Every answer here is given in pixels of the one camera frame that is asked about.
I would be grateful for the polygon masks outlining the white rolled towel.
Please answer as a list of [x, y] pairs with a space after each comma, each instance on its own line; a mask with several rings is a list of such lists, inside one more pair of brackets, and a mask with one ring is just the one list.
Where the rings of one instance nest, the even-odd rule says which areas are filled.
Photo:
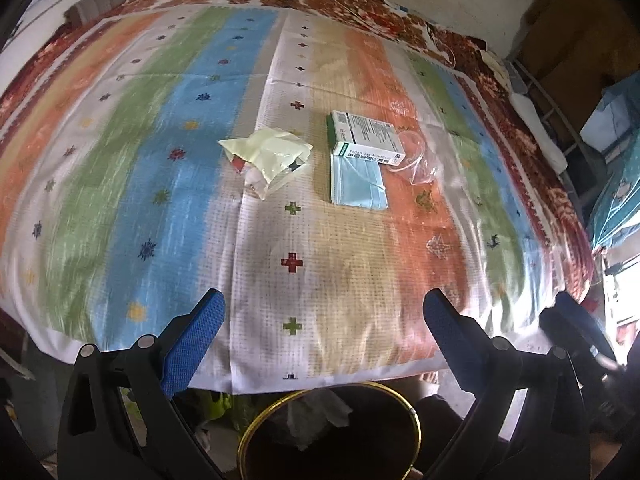
[[548, 135], [538, 117], [534, 103], [527, 96], [515, 92], [510, 94], [509, 101], [534, 136], [548, 164], [556, 174], [562, 174], [567, 170], [567, 160], [560, 148]]

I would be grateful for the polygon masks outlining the metal bed frame rail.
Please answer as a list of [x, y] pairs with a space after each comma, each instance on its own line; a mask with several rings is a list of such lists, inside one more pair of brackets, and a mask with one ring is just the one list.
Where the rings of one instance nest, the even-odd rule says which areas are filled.
[[521, 89], [534, 104], [542, 128], [553, 145], [566, 160], [560, 181], [577, 211], [578, 218], [587, 225], [594, 204], [604, 187], [605, 162], [599, 152], [580, 137], [559, 105], [529, 70], [516, 58], [509, 58], [509, 68], [520, 77]]

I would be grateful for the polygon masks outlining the small clear plastic bag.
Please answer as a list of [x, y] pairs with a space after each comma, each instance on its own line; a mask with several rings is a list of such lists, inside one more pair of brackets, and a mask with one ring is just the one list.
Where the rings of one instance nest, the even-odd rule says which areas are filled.
[[394, 168], [394, 173], [411, 185], [431, 184], [442, 172], [442, 164], [428, 147], [420, 131], [405, 130], [399, 133], [405, 150], [404, 160]]

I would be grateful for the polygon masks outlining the pale yellow wrapper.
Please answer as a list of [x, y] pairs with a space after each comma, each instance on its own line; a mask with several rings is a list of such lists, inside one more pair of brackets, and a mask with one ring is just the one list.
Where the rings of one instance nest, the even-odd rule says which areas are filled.
[[260, 200], [300, 174], [314, 149], [292, 132], [268, 127], [255, 130], [246, 138], [224, 139], [218, 144], [243, 178], [244, 190]]

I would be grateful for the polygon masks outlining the white green medicine box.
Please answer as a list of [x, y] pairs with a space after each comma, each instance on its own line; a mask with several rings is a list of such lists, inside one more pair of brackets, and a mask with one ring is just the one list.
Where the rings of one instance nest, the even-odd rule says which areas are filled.
[[331, 153], [397, 167], [406, 157], [395, 127], [388, 122], [332, 110], [328, 116]]

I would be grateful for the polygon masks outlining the blue dotted curtain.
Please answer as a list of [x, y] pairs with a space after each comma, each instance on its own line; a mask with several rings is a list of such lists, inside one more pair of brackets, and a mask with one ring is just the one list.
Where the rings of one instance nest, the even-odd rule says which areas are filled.
[[604, 187], [589, 215], [594, 250], [615, 247], [639, 229], [639, 74], [606, 88], [580, 130], [603, 157]]

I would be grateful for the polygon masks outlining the blue white mask packet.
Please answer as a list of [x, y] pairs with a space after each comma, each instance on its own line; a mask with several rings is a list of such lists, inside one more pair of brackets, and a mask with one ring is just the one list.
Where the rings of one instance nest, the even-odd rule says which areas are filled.
[[335, 205], [386, 210], [386, 187], [374, 160], [331, 156], [331, 202]]

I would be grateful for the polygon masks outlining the dark round trash can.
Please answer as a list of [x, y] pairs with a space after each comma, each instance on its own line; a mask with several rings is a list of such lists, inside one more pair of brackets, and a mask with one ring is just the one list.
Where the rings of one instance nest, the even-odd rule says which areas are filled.
[[407, 479], [421, 423], [378, 382], [299, 390], [271, 402], [239, 443], [243, 479]]

